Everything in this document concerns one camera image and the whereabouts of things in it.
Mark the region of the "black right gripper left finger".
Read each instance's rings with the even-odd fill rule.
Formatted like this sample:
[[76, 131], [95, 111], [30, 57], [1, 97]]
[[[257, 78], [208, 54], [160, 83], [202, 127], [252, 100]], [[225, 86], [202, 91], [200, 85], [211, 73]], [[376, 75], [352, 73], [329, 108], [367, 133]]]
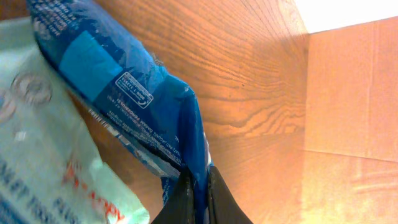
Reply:
[[181, 172], [170, 198], [152, 224], [194, 224], [194, 194], [190, 171]]

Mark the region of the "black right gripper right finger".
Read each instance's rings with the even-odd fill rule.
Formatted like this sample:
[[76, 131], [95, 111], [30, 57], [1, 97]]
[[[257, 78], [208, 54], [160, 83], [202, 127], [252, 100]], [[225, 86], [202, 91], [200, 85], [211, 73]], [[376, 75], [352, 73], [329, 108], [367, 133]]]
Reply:
[[209, 167], [208, 212], [210, 224], [252, 224], [215, 166]]

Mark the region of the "blue cookie packet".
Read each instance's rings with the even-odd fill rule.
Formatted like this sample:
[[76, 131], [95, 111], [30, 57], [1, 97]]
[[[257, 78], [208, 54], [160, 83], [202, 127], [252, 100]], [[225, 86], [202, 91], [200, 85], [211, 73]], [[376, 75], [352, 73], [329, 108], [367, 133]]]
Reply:
[[94, 1], [27, 7], [49, 64], [149, 170], [168, 200], [183, 170], [193, 178], [195, 221], [208, 223], [211, 162], [195, 92]]

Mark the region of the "teal snack packet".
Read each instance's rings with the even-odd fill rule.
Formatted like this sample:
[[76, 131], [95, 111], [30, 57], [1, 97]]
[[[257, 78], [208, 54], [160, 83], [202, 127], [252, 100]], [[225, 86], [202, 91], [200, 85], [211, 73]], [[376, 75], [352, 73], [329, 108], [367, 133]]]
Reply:
[[1, 22], [1, 222], [148, 223], [102, 161], [28, 17]]

